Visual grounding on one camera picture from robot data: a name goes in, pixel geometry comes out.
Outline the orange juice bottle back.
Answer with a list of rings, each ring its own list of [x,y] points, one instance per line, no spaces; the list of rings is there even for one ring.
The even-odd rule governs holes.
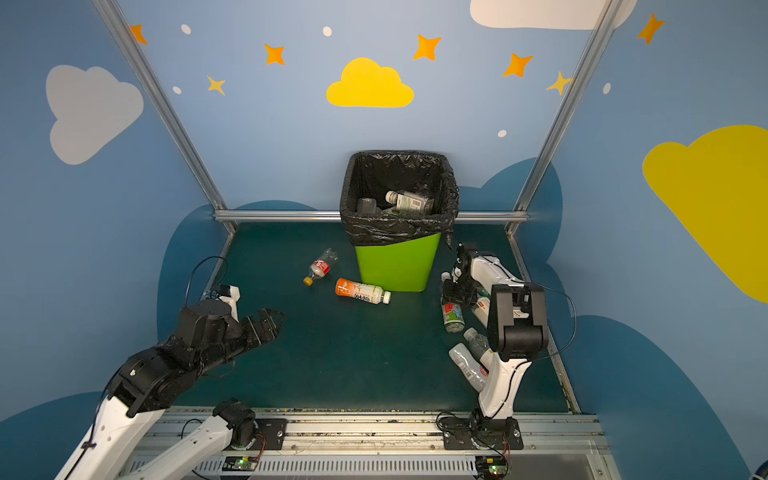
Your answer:
[[[335,294],[340,297],[353,298],[370,304],[388,305],[391,292],[380,286],[369,285],[340,278],[335,285]]]

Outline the white bottle red logo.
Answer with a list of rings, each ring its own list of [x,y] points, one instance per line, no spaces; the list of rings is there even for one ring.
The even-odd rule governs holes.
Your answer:
[[[468,347],[458,343],[448,354],[472,388],[482,392],[487,384],[488,371],[473,357]]]

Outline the clear bottle green cap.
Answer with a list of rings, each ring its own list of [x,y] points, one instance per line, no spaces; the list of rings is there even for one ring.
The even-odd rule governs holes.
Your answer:
[[[425,215],[431,214],[434,206],[432,199],[407,191],[398,192],[390,190],[385,194],[385,200],[395,210]]]

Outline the clear bottle red label yellow cap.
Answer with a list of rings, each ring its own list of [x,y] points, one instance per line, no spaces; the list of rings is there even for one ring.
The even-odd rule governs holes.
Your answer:
[[[331,267],[338,260],[338,253],[331,248],[326,249],[309,267],[308,275],[303,279],[306,286],[312,286],[313,283],[324,278],[331,270]]]

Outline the white bottle pink label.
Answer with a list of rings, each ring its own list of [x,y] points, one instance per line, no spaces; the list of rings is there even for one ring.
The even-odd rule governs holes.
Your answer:
[[[486,328],[490,314],[491,299],[487,290],[480,287],[475,290],[471,310],[481,325]]]

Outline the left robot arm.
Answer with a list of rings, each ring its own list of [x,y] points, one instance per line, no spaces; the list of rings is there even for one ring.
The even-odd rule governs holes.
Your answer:
[[[261,309],[255,316],[237,318],[235,306],[224,299],[185,306],[167,341],[131,356],[108,382],[91,426],[58,478],[119,478],[140,440],[182,393],[215,368],[278,337],[284,313]],[[258,420],[252,409],[231,398],[129,476],[183,479],[224,450],[279,450],[285,429],[285,421]]]

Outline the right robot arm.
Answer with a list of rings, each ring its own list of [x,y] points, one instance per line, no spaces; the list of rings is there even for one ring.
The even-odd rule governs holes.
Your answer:
[[[478,407],[470,415],[470,437],[483,447],[520,450],[523,440],[514,402],[525,372],[548,348],[545,294],[495,255],[459,244],[444,290],[447,299],[469,307],[480,290],[490,294],[485,327],[491,356]]]

